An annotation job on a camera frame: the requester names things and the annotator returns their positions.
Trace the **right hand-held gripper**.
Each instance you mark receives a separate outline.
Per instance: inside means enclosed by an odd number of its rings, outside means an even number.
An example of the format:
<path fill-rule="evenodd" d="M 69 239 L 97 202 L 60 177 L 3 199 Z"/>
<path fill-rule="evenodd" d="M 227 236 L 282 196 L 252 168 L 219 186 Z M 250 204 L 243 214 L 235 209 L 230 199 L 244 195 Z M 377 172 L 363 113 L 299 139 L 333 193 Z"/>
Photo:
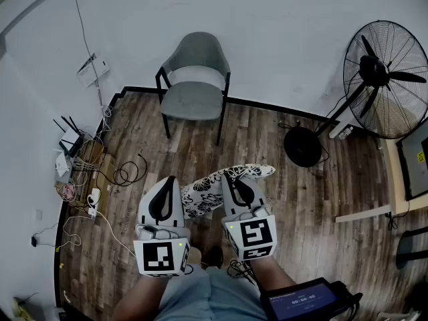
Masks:
<path fill-rule="evenodd" d="M 233 179 L 224 173 L 221 186 L 226 214 L 223 228 L 238 260 L 249 261 L 272 256 L 278 244 L 276 220 L 262 206 L 265 205 L 266 198 L 259 185 L 255 180 L 243 177 L 238 180 L 237 194 Z M 243 207 L 255 208 L 243 213 Z"/>

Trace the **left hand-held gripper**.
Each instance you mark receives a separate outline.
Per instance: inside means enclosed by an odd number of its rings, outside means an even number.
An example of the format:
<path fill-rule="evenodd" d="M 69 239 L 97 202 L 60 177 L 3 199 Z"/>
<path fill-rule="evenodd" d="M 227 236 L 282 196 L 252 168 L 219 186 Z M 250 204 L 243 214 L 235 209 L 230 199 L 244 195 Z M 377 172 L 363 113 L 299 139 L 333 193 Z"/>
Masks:
<path fill-rule="evenodd" d="M 138 220 L 141 223 L 135 227 L 134 251 L 140 274 L 150 277 L 185 275 L 191 232 L 182 227 L 183 206 L 176 177 L 162 179 L 147 192 L 138 208 Z"/>

